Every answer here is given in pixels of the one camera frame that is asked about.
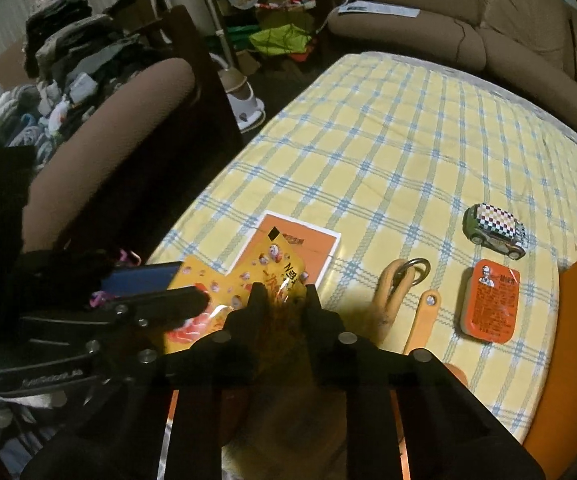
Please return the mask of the green bag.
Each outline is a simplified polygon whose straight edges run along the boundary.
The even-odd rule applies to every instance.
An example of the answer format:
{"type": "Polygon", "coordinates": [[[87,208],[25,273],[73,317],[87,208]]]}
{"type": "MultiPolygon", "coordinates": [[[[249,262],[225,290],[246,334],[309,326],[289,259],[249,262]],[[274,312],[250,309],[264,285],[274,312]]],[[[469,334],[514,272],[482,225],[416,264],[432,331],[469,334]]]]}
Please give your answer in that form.
{"type": "Polygon", "coordinates": [[[252,46],[267,56],[304,54],[311,36],[294,24],[259,30],[249,36],[252,46]]]}

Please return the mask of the white garment steamer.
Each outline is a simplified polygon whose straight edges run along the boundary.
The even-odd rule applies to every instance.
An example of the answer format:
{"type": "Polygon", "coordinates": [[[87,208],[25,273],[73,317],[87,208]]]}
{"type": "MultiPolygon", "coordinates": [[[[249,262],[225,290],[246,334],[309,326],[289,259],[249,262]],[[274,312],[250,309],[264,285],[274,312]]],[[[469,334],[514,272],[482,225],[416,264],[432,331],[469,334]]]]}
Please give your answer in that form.
{"type": "Polygon", "coordinates": [[[241,133],[255,129],[266,119],[264,102],[255,96],[247,77],[235,66],[233,52],[226,39],[226,30],[220,20],[215,0],[203,0],[210,16],[212,31],[219,40],[223,55],[210,53],[218,67],[218,76],[226,92],[238,129],[241,133]]]}

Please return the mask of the orange measuring spoon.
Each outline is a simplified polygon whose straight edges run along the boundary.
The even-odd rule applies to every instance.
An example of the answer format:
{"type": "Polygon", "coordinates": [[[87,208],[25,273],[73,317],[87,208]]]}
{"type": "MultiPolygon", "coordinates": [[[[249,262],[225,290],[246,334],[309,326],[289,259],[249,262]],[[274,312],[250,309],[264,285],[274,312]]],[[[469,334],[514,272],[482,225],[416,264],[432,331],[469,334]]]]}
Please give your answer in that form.
{"type": "Polygon", "coordinates": [[[422,293],[409,337],[407,337],[407,343],[404,346],[404,354],[410,354],[413,350],[426,347],[433,331],[441,302],[441,295],[438,290],[428,289],[422,293]]]}

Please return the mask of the yellow sushi glove packet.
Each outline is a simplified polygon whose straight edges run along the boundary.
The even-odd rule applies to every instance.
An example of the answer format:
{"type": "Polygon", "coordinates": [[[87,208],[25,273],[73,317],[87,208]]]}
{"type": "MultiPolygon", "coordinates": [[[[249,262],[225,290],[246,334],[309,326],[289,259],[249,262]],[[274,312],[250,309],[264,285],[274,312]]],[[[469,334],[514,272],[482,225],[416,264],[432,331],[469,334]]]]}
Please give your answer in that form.
{"type": "Polygon", "coordinates": [[[164,335],[167,354],[188,350],[200,338],[222,330],[233,311],[228,277],[193,256],[183,260],[169,289],[180,292],[183,320],[164,335]]]}
{"type": "Polygon", "coordinates": [[[264,235],[248,259],[228,275],[228,295],[233,308],[246,307],[255,284],[267,291],[270,304],[298,304],[305,299],[305,263],[280,233],[264,235]]]}

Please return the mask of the orange playing card box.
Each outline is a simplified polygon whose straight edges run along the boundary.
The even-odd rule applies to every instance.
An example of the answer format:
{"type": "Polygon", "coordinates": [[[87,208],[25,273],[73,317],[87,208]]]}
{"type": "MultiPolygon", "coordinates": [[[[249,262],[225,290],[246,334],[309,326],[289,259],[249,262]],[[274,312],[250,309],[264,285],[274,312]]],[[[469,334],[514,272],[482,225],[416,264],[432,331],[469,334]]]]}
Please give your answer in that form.
{"type": "Polygon", "coordinates": [[[268,235],[273,228],[280,231],[290,248],[305,263],[305,272],[308,273],[307,284],[319,287],[337,254],[341,234],[271,210],[265,210],[257,223],[247,229],[245,244],[229,271],[245,262],[252,250],[261,242],[262,237],[268,235]]]}

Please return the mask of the white paper on sofa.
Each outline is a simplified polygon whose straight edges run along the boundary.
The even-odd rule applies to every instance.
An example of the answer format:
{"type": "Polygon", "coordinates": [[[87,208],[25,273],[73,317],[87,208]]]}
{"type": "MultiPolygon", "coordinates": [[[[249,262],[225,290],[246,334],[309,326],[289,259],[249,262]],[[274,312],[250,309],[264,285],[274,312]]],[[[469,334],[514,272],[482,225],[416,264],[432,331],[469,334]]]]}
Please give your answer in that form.
{"type": "Polygon", "coordinates": [[[400,18],[417,18],[418,15],[421,13],[421,10],[408,8],[407,6],[397,6],[396,4],[357,0],[339,6],[338,13],[339,14],[362,13],[362,14],[400,16],[400,18]]]}

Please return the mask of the checkered toy car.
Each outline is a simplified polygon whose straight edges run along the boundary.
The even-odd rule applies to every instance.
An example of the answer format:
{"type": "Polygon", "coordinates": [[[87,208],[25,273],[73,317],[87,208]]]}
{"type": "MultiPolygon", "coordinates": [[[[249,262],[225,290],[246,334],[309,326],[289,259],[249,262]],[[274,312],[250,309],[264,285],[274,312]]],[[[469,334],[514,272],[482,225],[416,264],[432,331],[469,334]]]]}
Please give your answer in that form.
{"type": "Polygon", "coordinates": [[[509,211],[487,203],[475,204],[464,212],[463,232],[473,244],[494,250],[512,260],[526,255],[525,226],[509,211]]]}

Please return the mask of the brown upholstered chair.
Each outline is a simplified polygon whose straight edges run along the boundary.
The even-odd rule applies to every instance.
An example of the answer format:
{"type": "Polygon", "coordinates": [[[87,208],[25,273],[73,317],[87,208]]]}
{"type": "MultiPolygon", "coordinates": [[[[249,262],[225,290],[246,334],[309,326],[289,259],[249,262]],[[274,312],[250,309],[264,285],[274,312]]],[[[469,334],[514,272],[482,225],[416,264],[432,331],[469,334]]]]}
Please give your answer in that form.
{"type": "Polygon", "coordinates": [[[183,58],[156,63],[123,84],[34,178],[23,213],[26,252],[52,248],[87,202],[153,130],[192,96],[183,58]]]}

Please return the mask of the brown sofa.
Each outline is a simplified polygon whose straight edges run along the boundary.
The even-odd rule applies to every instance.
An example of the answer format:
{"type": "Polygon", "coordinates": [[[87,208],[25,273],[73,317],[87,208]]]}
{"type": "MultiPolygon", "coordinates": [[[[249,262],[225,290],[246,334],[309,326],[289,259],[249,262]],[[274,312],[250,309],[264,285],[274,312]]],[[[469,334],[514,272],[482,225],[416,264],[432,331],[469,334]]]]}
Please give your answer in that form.
{"type": "Polygon", "coordinates": [[[565,0],[371,0],[392,13],[328,15],[353,44],[492,78],[577,132],[577,9],[565,0]]]}

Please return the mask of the yellow plaid tablecloth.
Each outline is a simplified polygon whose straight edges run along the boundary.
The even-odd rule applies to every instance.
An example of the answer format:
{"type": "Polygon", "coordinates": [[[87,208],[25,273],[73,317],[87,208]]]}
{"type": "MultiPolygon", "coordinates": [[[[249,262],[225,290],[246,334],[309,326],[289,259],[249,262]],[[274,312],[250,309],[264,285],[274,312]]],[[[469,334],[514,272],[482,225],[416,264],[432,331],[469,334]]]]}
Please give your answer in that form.
{"type": "Polygon", "coordinates": [[[577,134],[470,74],[394,54],[339,58],[267,123],[178,219],[156,262],[194,256],[228,272],[267,211],[337,232],[319,294],[365,307],[395,259],[430,262],[442,304],[430,350],[518,439],[551,364],[559,274],[577,261],[577,134]],[[464,274],[490,257],[464,235],[468,207],[510,211],[528,234],[518,318],[506,344],[457,329],[464,274]]]}

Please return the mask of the orange KFC sauce packet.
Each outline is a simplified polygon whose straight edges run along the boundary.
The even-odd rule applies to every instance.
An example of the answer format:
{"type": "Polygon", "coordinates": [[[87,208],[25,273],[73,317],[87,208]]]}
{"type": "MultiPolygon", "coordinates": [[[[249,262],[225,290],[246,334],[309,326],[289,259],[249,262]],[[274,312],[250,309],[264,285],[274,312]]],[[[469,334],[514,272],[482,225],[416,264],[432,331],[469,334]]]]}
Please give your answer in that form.
{"type": "Polygon", "coordinates": [[[506,344],[515,332],[520,273],[488,259],[478,261],[466,286],[462,332],[487,344],[506,344]]]}

